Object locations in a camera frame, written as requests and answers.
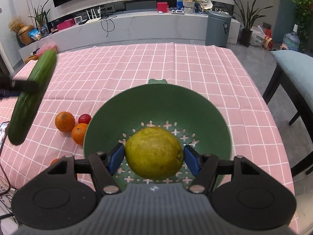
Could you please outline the light blue cushioned bench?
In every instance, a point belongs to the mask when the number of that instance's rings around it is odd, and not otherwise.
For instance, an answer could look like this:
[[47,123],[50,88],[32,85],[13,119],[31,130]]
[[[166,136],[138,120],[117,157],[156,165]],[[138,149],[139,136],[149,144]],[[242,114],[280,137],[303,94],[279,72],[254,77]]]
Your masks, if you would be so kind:
[[263,99],[265,103],[269,103],[281,86],[297,110],[289,125],[301,118],[312,137],[312,57],[293,50],[277,50],[271,54],[276,67],[263,93]]

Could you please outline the red tomato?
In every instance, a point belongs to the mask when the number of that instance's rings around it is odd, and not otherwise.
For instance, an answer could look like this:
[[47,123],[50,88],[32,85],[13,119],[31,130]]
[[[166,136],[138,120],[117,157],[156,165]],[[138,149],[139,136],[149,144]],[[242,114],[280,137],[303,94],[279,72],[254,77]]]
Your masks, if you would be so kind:
[[78,118],[78,123],[79,124],[89,124],[89,122],[91,121],[92,117],[89,114],[82,114],[79,118]]

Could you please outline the large orange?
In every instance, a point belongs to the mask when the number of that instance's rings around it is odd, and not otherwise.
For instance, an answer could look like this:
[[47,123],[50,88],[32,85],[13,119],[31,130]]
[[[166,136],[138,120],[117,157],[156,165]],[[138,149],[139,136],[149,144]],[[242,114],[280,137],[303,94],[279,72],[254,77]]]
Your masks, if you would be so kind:
[[55,117],[55,126],[60,132],[71,132],[75,126],[75,118],[70,112],[62,111]]

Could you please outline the white TV console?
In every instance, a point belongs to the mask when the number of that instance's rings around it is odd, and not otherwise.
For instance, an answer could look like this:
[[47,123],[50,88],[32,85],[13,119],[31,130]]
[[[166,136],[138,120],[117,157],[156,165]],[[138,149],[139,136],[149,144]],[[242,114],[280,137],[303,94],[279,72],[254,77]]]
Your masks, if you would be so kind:
[[[19,50],[23,60],[33,51],[51,44],[59,52],[85,46],[136,40],[182,39],[204,41],[207,14],[159,14],[155,11],[121,13],[112,20],[74,25],[35,41]],[[231,19],[228,43],[238,35],[239,22]]]

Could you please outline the pink checkered tablecloth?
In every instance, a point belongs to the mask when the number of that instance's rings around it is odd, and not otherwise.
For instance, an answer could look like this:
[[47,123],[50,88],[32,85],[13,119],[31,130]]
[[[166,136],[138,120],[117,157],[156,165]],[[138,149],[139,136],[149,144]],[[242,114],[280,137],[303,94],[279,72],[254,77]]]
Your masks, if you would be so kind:
[[[83,145],[55,126],[62,111],[76,126],[82,114],[93,118],[117,94],[150,80],[202,95],[226,121],[231,157],[219,162],[220,181],[210,194],[191,193],[182,183],[130,183],[119,194],[98,194]],[[6,140],[2,148],[16,188],[17,234],[294,234],[298,228],[281,136],[226,48],[158,43],[59,54],[25,142]]]

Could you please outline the red box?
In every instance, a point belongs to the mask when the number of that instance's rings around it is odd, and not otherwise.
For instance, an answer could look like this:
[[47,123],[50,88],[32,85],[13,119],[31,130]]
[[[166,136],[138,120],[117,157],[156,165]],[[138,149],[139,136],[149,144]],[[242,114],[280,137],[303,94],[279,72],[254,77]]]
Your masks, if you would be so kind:
[[156,4],[157,12],[167,13],[168,3],[167,2],[157,2]]

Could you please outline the green colander bowl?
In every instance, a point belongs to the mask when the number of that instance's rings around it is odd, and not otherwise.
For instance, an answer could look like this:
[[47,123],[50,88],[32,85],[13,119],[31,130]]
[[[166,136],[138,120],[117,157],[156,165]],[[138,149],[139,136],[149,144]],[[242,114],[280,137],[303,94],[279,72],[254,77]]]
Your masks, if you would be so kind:
[[[182,149],[190,145],[197,153],[211,154],[221,160],[231,157],[231,136],[218,109],[202,95],[165,81],[150,80],[108,100],[95,113],[84,138],[84,156],[110,152],[118,143],[126,142],[139,130],[159,127],[176,137]],[[150,180],[136,175],[125,155],[113,178],[124,190],[130,183],[182,183],[189,186],[194,176],[184,162],[172,177]]]

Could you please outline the green cucumber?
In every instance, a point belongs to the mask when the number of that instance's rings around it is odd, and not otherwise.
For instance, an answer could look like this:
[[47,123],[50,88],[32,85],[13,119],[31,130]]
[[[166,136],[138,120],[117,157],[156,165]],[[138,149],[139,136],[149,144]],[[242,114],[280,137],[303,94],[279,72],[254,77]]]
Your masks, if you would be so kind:
[[36,87],[22,91],[17,98],[8,127],[8,139],[13,145],[21,145],[32,126],[40,104],[47,91],[57,64],[57,53],[45,51],[34,65],[26,83],[33,82]]

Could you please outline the white plastic bag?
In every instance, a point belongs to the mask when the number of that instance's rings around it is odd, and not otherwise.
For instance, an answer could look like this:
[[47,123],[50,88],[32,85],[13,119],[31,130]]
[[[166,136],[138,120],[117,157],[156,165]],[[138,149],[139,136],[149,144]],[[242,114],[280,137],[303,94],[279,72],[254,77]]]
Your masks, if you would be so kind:
[[250,38],[250,44],[252,46],[261,47],[266,36],[262,27],[260,25],[258,25],[257,27],[252,27],[251,31],[252,33]]

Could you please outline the yellow-green lemon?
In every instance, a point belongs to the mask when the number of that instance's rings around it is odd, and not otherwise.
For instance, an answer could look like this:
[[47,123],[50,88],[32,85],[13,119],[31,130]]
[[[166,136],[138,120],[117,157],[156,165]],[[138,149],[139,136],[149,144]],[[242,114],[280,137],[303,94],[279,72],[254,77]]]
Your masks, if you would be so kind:
[[146,127],[136,132],[125,144],[125,158],[138,176],[161,180],[175,175],[183,165],[183,149],[168,130]]

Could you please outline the potted long-leaf plant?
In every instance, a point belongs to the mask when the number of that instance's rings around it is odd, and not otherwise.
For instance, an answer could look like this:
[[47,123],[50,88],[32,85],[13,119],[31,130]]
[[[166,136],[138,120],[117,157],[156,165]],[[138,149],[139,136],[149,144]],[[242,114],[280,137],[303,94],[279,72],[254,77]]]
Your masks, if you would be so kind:
[[250,39],[253,32],[251,30],[253,24],[257,19],[266,17],[266,15],[261,14],[261,12],[263,10],[273,8],[273,5],[262,8],[255,7],[257,0],[253,0],[251,4],[247,2],[246,8],[244,8],[244,5],[241,0],[233,0],[233,2],[235,6],[239,9],[239,13],[237,12],[234,13],[240,18],[242,24],[244,25],[241,34],[240,45],[249,47]]

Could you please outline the grey trash bin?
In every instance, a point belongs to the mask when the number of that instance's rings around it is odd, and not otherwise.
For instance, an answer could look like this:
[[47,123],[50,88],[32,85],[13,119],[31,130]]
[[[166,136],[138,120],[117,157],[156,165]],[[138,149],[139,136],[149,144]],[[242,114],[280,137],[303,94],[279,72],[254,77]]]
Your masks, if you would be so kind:
[[209,11],[205,45],[226,47],[229,36],[231,16],[222,12]]

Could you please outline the orange tangerine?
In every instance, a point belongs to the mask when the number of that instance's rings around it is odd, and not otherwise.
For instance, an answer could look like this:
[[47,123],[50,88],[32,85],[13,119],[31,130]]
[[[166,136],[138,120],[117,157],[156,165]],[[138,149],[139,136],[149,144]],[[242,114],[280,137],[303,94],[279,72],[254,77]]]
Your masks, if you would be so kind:
[[85,123],[80,123],[77,124],[73,129],[72,129],[72,139],[75,143],[78,145],[83,145],[84,142],[84,137],[85,133],[87,130],[88,124]]

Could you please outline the white wifi router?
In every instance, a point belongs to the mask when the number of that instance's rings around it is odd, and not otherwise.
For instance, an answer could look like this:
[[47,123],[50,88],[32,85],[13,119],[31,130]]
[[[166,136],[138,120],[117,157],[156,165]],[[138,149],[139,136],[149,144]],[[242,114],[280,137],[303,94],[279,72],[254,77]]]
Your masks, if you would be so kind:
[[100,7],[97,10],[94,8],[86,10],[86,13],[87,13],[86,24],[98,22],[101,20],[101,8]]

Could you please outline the small potted plant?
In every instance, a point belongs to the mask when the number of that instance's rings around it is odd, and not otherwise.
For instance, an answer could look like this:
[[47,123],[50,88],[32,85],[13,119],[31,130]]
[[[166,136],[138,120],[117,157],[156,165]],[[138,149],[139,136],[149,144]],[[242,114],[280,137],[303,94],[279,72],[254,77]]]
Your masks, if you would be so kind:
[[47,0],[44,5],[38,5],[37,7],[33,8],[34,16],[29,16],[29,18],[33,18],[36,21],[37,29],[40,31],[41,36],[44,38],[48,36],[49,30],[47,27],[48,23],[48,14],[50,9],[47,11],[45,10],[45,6],[50,0]]

